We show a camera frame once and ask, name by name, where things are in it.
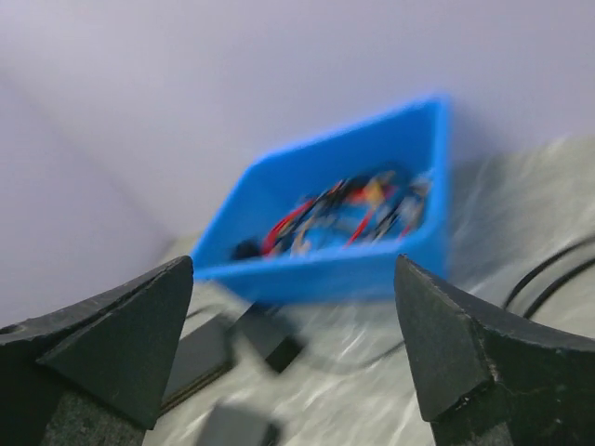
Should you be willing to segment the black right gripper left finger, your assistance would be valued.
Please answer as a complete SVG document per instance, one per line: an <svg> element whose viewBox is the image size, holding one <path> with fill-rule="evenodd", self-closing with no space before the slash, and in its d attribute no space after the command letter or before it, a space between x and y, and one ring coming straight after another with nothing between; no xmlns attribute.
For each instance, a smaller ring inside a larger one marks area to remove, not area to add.
<svg viewBox="0 0 595 446"><path fill-rule="evenodd" d="M1 330L4 445L140 445L154 428L192 297L179 256Z"/></svg>

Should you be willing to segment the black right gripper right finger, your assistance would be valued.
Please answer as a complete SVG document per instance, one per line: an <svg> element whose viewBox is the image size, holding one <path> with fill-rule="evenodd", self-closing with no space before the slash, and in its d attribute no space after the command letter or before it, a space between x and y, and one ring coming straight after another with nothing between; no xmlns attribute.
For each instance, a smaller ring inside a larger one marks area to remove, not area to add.
<svg viewBox="0 0 595 446"><path fill-rule="evenodd" d="M526 320L407 258L399 324L438 445L591 445L594 341Z"/></svg>

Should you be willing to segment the black switch box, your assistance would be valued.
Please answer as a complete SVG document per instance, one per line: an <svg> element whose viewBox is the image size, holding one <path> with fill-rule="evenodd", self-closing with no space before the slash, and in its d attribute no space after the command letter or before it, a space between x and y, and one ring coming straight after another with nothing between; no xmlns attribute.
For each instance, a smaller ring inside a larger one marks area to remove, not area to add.
<svg viewBox="0 0 595 446"><path fill-rule="evenodd" d="M179 406L233 369L235 358L229 329L227 321L216 316L180 339L160 415Z"/></svg>

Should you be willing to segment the black patch cable teal plug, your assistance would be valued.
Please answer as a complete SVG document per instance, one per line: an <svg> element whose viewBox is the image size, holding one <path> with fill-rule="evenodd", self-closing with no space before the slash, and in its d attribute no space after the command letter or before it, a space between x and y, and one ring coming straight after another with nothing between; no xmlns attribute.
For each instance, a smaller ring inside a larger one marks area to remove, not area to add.
<svg viewBox="0 0 595 446"><path fill-rule="evenodd" d="M527 320L565 284L594 268L594 234L573 241L540 261L525 273L509 291L501 307L511 311L513 304L526 297L525 307L516 314Z"/></svg>

